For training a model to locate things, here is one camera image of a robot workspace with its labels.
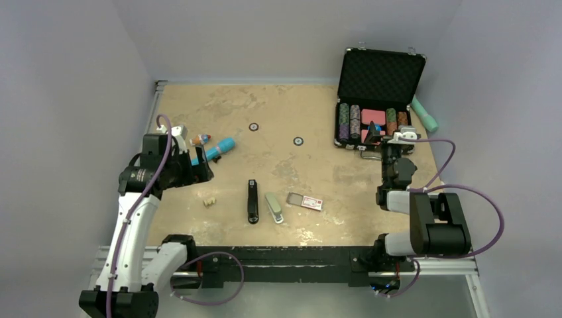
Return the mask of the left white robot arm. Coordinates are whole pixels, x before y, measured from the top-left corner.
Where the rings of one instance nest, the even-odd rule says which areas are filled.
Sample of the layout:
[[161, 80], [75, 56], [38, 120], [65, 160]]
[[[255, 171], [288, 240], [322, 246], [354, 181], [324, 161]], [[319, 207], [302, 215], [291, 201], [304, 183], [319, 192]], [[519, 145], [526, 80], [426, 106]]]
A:
[[176, 269], [197, 264], [190, 235], [168, 235], [160, 252], [143, 266], [148, 232], [165, 190], [213, 178], [205, 149], [196, 157], [176, 136], [146, 134], [141, 151], [119, 175], [117, 222], [102, 271], [92, 290], [80, 294], [79, 307], [90, 317], [155, 317], [160, 293]]

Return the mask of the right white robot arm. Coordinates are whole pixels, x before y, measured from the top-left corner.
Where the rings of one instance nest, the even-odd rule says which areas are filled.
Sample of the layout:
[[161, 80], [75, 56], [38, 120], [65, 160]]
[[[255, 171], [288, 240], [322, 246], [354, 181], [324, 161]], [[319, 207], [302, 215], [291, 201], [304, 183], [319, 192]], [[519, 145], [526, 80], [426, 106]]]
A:
[[382, 270], [397, 263], [398, 257], [464, 256], [472, 248], [458, 195], [410, 189], [418, 168], [402, 153], [405, 146], [418, 140], [412, 127], [387, 136], [371, 123], [366, 131], [366, 143], [377, 142], [381, 151], [382, 183], [377, 188], [376, 204], [409, 217], [408, 230], [382, 234], [375, 240], [372, 261]]

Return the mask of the black stapler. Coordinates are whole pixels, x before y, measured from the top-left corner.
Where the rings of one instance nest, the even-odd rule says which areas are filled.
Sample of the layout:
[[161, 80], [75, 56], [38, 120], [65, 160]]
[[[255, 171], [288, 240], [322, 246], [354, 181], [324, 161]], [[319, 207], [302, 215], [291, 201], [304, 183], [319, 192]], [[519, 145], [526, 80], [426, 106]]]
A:
[[247, 219], [252, 225], [257, 224], [259, 221], [258, 185], [256, 180], [249, 180], [248, 182]]

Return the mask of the beige green stapler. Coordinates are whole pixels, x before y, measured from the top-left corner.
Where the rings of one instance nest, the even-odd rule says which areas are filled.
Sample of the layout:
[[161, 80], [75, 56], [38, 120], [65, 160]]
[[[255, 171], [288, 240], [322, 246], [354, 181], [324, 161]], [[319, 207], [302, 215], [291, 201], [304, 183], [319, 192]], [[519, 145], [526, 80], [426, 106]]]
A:
[[283, 223], [284, 218], [282, 215], [282, 208], [273, 193], [265, 193], [264, 195], [266, 204], [276, 224]]

